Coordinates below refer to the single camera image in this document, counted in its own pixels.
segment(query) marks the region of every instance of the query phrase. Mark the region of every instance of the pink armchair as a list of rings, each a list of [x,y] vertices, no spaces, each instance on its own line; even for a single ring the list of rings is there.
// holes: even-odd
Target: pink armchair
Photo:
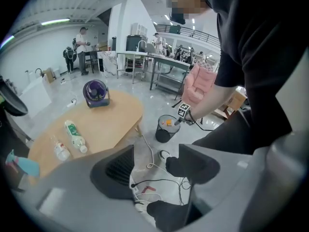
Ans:
[[[195,107],[209,92],[217,74],[212,72],[212,67],[198,61],[184,80],[184,89],[181,100],[173,105],[175,107],[181,101]]]

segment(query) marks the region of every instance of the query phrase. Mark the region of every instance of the orange object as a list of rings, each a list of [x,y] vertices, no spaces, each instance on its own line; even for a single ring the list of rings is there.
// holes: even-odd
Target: orange object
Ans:
[[[166,121],[166,125],[167,125],[167,126],[171,126],[171,125],[172,125],[172,120],[171,120],[171,119],[168,119],[168,120]]]

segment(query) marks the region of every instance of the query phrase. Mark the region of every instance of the bottle cap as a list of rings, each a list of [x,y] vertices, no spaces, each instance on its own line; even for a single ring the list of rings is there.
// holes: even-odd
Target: bottle cap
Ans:
[[[85,145],[82,145],[79,150],[82,152],[82,153],[86,153],[87,152],[87,147]]]

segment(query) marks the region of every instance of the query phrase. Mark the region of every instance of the plastic water bottle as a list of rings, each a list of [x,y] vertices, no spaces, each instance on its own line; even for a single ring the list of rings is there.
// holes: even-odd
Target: plastic water bottle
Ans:
[[[54,153],[56,154],[57,158],[61,161],[67,160],[71,154],[64,146],[64,144],[59,142],[59,140],[55,136],[51,137],[51,141],[53,143]]]
[[[76,149],[79,149],[80,152],[86,153],[88,149],[86,147],[85,139],[77,131],[75,124],[72,121],[67,120],[66,122],[64,122],[64,127],[71,139],[73,146]]]

